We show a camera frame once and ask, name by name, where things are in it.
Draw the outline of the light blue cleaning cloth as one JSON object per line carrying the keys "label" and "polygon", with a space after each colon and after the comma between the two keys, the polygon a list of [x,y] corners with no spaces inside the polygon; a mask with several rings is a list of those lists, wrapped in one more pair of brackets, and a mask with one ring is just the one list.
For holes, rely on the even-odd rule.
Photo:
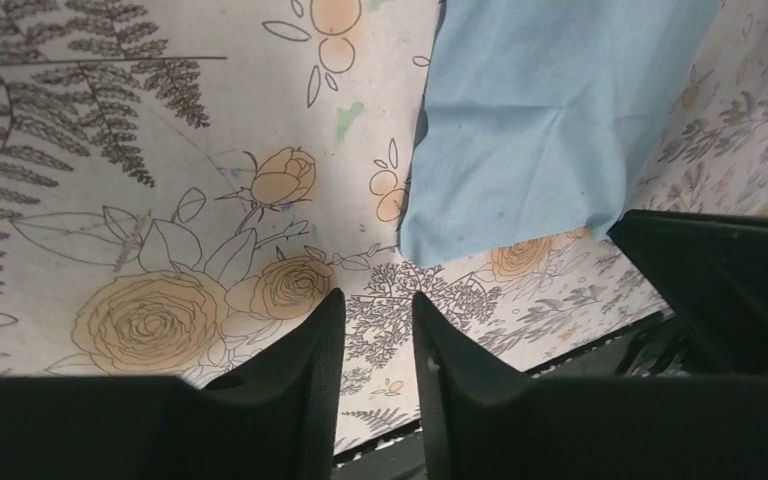
{"label": "light blue cleaning cloth", "polygon": [[421,267],[587,228],[631,192],[716,1],[448,1],[399,229]]}

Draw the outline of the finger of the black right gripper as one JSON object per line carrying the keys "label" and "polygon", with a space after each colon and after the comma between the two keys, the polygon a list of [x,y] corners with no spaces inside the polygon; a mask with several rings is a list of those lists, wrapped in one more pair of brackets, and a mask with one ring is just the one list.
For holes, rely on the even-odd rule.
{"label": "finger of the black right gripper", "polygon": [[609,237],[685,333],[629,372],[768,379],[768,217],[632,210]]}

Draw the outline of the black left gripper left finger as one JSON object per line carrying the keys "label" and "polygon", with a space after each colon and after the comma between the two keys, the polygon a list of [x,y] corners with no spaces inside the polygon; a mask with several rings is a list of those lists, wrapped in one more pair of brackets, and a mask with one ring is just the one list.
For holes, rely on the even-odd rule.
{"label": "black left gripper left finger", "polygon": [[0,479],[328,479],[345,297],[203,388],[177,376],[0,377]]}

